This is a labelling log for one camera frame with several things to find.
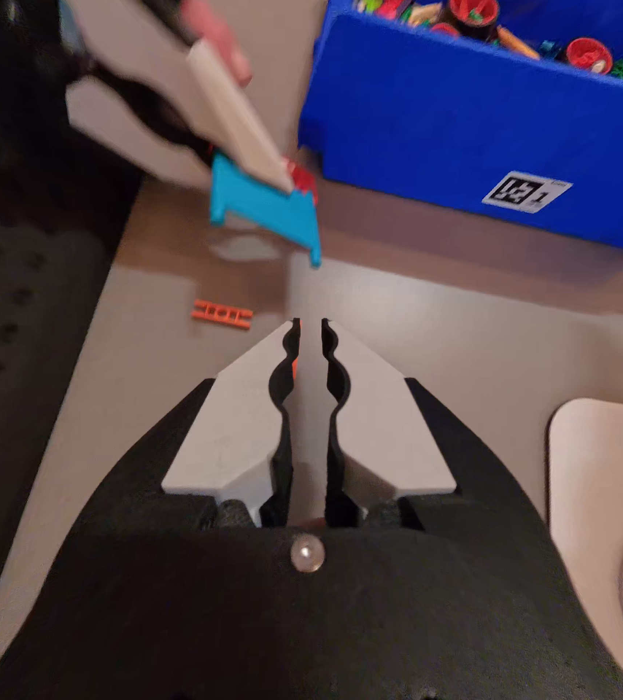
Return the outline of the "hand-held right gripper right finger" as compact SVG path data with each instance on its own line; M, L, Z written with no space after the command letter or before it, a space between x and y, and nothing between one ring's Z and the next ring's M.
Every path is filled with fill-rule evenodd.
M458 487L407 378L338 322L321 322L330 416L325 522L358 526L361 516L402 498Z

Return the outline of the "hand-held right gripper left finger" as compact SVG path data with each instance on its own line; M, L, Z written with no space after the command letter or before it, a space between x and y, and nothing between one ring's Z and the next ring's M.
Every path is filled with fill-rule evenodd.
M213 380L162 490L240 501L256 526L287 525L293 483L289 414L301 322L288 320Z

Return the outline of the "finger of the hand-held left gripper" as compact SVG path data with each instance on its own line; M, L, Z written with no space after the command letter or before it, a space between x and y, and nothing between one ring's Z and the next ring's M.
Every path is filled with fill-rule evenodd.
M164 99L189 130L247 175L285 194L294 183L272 136L208 39L189 43L143 1L69 1L89 54Z
M84 77L66 89L71 126L150 176L182 188L209 188L211 173L185 145L156 135L112 88Z

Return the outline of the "teal plastic panel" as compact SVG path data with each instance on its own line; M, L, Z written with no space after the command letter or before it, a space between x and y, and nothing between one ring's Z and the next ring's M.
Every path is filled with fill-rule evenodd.
M223 226L228 215L279 235L307 250L311 267L322 263L316 207L310 195L295 191L285 194L244 173L220 151L211 167L209 220Z

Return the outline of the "red toy connector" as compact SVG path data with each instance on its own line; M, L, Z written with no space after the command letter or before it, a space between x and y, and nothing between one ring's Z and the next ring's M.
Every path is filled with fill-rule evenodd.
M317 207L318 189L314 174L298 162L295 162L289 158L284 158L283 163L285 164L286 170L293 181L295 191L298 191L303 195L310 195L314 206Z

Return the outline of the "person's left hand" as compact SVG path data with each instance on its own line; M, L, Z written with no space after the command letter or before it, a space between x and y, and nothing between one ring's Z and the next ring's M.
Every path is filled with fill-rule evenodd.
M195 36L207 40L216 49L236 83L247 87L253 78L252 66L225 19L206 1L182 1L180 15Z

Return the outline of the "black perforated board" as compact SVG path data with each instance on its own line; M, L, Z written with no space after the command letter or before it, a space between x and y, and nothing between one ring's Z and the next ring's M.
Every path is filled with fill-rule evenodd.
M73 133L0 167L0 577L141 186Z

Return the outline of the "blue plastic bin with label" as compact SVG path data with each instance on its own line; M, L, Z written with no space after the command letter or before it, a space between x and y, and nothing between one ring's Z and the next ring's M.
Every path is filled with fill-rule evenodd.
M528 44L623 59L623 1L500 1ZM299 145L326 179L623 249L623 79L329 1Z

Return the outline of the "pile of toy building parts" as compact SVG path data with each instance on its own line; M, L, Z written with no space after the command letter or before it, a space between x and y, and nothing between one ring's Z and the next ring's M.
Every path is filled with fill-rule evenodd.
M414 29L469 38L534 60L548 59L592 74L623 80L623 57L601 41L579 37L565 46L544 40L538 48L514 35L500 21L499 1L352 1L357 13L374 15Z

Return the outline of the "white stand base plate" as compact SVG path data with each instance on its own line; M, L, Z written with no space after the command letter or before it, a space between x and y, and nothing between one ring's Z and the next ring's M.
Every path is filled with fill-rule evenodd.
M564 403L547 430L548 517L570 580L623 670L623 404Z

